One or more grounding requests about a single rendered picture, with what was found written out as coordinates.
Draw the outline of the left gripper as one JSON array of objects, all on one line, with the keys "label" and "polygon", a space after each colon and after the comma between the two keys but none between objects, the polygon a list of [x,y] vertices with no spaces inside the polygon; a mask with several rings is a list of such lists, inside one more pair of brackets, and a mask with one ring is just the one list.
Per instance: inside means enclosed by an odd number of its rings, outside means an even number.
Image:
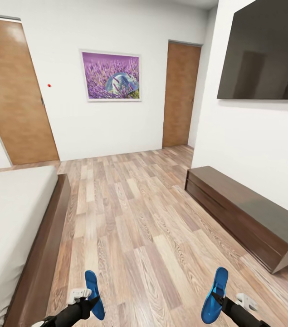
[{"label": "left gripper", "polygon": [[90,317],[90,312],[93,307],[100,300],[100,296],[92,300],[86,300],[85,297],[79,297],[80,302],[76,302],[74,305],[67,305],[62,312],[65,313],[67,318],[67,327],[72,327],[80,319],[87,320]]}]

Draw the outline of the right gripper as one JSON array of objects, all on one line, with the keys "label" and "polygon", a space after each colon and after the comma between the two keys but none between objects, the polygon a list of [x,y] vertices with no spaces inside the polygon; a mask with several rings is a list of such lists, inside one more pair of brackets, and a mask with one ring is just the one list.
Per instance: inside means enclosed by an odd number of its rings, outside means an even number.
[{"label": "right gripper", "polygon": [[246,321],[249,318],[249,316],[254,317],[252,314],[250,314],[247,310],[245,310],[240,305],[233,302],[228,297],[222,298],[219,294],[215,293],[214,291],[211,291],[211,295],[214,297],[214,299],[219,303],[219,305],[222,306],[221,310],[239,326],[239,327],[245,327]]}]

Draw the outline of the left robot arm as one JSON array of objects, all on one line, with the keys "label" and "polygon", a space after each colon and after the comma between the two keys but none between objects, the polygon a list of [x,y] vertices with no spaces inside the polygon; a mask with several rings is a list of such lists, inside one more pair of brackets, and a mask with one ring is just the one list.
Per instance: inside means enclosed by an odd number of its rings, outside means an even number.
[{"label": "left robot arm", "polygon": [[67,308],[56,316],[48,316],[31,327],[72,327],[80,319],[87,320],[91,310],[100,300],[100,296],[86,300],[91,294],[92,291],[88,288],[72,289]]}]

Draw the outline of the sandal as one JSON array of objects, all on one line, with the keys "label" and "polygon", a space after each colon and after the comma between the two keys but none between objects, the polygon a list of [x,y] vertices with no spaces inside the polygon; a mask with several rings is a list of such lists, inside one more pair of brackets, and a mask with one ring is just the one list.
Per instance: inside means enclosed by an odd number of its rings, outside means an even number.
[{"label": "sandal", "polygon": [[[92,294],[89,297],[87,297],[86,300],[92,300],[92,299],[96,298],[97,296],[99,296],[96,274],[91,270],[87,270],[85,272],[85,281],[86,281],[86,288],[88,288],[92,291]],[[101,298],[97,302],[97,304],[93,307],[91,312],[99,320],[103,320],[105,318],[105,311],[104,311],[103,302],[102,302]]]},{"label": "sandal", "polygon": [[221,312],[222,306],[211,295],[211,291],[219,294],[222,298],[226,297],[225,287],[229,273],[224,267],[219,267],[215,273],[213,286],[205,299],[204,305],[201,310],[201,319],[206,324],[214,323]]}]

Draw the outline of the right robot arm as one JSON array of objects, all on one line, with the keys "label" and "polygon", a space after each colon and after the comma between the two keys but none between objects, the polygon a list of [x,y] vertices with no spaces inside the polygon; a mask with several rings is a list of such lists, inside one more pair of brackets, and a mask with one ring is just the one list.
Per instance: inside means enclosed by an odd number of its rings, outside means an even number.
[{"label": "right robot arm", "polygon": [[211,291],[211,295],[222,306],[221,310],[239,327],[271,327],[263,320],[256,319],[249,313],[249,309],[257,311],[257,304],[244,293],[236,294],[238,301],[233,302],[228,297],[222,298],[219,294]]}]

